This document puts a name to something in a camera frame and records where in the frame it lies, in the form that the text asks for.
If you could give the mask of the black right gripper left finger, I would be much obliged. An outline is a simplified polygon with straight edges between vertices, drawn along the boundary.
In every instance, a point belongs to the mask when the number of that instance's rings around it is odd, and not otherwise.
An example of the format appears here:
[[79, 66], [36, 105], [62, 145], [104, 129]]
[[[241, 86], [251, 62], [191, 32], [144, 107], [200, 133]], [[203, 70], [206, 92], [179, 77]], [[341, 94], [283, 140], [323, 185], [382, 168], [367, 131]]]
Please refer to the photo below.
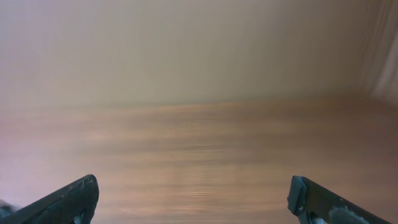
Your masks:
[[88, 174], [18, 210], [1, 207], [2, 224], [90, 224], [99, 199], [96, 177]]

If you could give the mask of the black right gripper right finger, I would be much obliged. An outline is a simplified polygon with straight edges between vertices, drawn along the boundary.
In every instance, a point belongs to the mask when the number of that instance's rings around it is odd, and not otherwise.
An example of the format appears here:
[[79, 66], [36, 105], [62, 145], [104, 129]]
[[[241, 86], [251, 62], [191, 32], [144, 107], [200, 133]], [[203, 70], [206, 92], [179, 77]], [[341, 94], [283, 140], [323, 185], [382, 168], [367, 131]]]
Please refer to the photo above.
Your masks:
[[287, 201], [300, 224], [390, 224], [302, 176], [292, 177]]

